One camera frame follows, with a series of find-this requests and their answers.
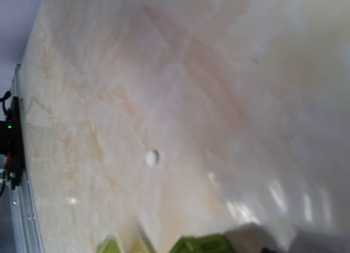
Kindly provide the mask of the green pill organizer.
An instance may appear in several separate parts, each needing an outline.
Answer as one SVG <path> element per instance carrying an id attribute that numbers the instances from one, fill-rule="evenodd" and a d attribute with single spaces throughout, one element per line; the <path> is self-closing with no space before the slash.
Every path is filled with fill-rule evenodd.
<path id="1" fill-rule="evenodd" d="M 96 252 L 122 252 L 118 242 L 113 237 L 107 237 L 98 244 Z M 221 234 L 203 237 L 181 237 L 170 248 L 171 253 L 180 252 L 236 252 L 228 239 Z"/>

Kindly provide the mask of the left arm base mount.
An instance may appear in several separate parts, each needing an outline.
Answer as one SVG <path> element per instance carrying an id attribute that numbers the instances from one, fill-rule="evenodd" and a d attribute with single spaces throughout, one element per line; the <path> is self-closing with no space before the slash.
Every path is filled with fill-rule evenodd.
<path id="1" fill-rule="evenodd" d="M 5 184 L 11 190 L 21 185 L 26 170 L 24 138 L 22 134 L 20 99 L 6 91 L 1 97 L 5 120 L 1 121 L 1 155 L 5 156 L 4 167 L 1 168 L 1 193 Z"/>

